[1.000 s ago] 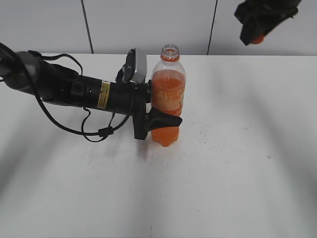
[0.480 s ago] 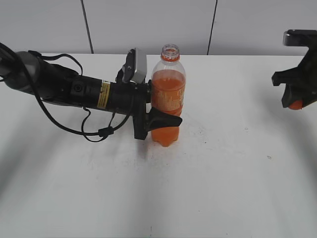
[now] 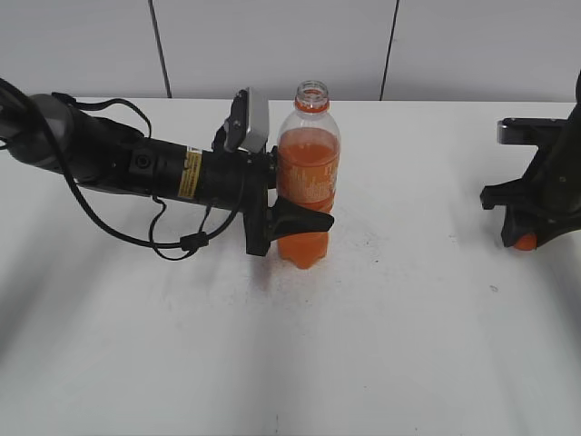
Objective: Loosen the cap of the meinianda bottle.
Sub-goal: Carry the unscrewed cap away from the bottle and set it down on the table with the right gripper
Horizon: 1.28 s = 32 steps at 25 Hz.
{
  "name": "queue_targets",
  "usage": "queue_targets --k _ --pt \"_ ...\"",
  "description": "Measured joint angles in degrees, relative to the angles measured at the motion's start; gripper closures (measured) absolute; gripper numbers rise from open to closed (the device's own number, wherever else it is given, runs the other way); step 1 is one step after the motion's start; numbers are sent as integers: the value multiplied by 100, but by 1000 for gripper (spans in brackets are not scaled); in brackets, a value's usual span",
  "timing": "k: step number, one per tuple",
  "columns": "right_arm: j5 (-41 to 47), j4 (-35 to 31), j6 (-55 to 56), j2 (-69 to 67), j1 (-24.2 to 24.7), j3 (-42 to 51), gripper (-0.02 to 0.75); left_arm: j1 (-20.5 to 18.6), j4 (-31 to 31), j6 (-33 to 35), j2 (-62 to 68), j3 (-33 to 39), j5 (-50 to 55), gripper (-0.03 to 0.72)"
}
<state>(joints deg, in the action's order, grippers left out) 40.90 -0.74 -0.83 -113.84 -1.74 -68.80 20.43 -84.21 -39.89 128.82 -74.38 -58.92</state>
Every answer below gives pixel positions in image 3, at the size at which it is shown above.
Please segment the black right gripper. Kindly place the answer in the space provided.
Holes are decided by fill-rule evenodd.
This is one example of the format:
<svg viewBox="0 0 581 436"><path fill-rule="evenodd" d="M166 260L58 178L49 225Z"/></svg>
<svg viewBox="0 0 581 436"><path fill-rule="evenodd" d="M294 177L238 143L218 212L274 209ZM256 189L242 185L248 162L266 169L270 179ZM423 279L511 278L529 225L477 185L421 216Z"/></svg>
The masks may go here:
<svg viewBox="0 0 581 436"><path fill-rule="evenodd" d="M502 243L514 248L534 233L536 248L580 230L580 83L565 119L508 117L497 122L497 141L531 145L537 151L516 180L487 185L480 194L485 210L505 208Z"/></svg>

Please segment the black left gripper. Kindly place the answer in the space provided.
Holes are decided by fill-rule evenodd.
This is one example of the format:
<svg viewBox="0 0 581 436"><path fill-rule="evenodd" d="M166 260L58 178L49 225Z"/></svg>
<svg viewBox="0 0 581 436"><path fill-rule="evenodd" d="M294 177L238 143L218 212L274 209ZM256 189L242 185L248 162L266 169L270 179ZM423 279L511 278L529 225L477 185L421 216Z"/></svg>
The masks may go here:
<svg viewBox="0 0 581 436"><path fill-rule="evenodd" d="M272 241L304 233L326 233L334 224L328 214L278 197L268 206L268 191L276 186L274 150L251 154L238 150L204 151L199 176L199 203L230 212L225 222L208 233L222 234L238 213L242 214L246 253L265 255Z"/></svg>

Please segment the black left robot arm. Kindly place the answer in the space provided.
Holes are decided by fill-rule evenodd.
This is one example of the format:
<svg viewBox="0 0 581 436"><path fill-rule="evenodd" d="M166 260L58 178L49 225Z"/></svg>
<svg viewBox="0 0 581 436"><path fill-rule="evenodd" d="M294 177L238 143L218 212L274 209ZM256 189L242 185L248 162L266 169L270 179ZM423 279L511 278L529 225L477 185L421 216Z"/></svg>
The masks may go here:
<svg viewBox="0 0 581 436"><path fill-rule="evenodd" d="M103 116L108 101L83 103L69 94L26 95L1 84L1 141L22 164L62 175L81 208L96 213L84 190L202 205L241 216L246 251L263 256L271 243L303 233L322 233L331 215L279 198L279 159L267 147L269 107L252 88L240 90L208 150L156 140Z"/></svg>

